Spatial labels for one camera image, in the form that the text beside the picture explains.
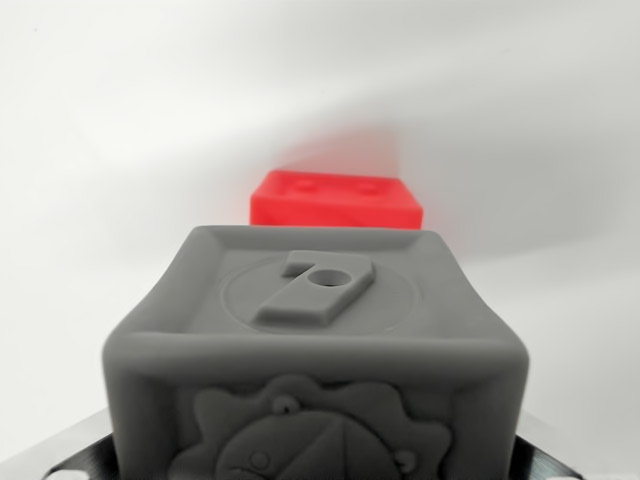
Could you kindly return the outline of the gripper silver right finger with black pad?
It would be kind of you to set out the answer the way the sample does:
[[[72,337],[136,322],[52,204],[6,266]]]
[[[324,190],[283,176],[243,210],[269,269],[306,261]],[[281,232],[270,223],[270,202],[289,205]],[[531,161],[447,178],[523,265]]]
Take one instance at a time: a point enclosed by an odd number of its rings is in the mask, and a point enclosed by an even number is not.
[[[527,411],[514,444],[515,479],[638,479],[610,453],[565,434]]]

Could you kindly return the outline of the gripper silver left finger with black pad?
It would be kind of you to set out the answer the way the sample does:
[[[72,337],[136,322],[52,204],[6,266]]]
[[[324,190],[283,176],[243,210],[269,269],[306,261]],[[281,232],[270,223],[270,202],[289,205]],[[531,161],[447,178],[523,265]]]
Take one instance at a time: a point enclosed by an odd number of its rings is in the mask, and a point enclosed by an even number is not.
[[[45,479],[76,470],[90,479],[119,479],[109,411],[103,409],[1,463],[2,479]]]

